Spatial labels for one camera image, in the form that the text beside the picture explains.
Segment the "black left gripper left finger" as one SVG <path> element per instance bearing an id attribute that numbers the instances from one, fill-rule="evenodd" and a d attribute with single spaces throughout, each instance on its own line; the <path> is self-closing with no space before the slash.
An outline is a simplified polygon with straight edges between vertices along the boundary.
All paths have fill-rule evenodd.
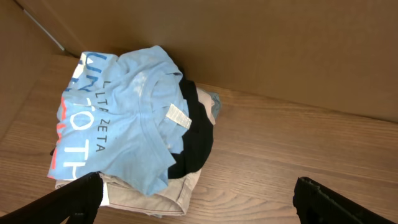
<path id="1" fill-rule="evenodd" d="M 1 223 L 93 224 L 103 199 L 103 180 L 91 172 L 1 217 Z"/>

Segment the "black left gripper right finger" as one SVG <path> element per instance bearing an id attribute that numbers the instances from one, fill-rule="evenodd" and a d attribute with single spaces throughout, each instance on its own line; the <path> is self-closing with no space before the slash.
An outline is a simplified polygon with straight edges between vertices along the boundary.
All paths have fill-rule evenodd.
<path id="1" fill-rule="evenodd" d="M 297 179 L 292 203 L 301 224 L 394 224 L 308 177 Z"/>

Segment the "light blue t-shirt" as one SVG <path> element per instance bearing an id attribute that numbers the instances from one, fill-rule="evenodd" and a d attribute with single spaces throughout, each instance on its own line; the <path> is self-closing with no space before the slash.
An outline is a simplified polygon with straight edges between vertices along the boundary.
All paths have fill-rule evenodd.
<path id="1" fill-rule="evenodd" d="M 48 176 L 115 176 L 150 196 L 167 188 L 189 117 L 182 73 L 159 46 L 122 55 L 83 52 L 62 93 Z"/>

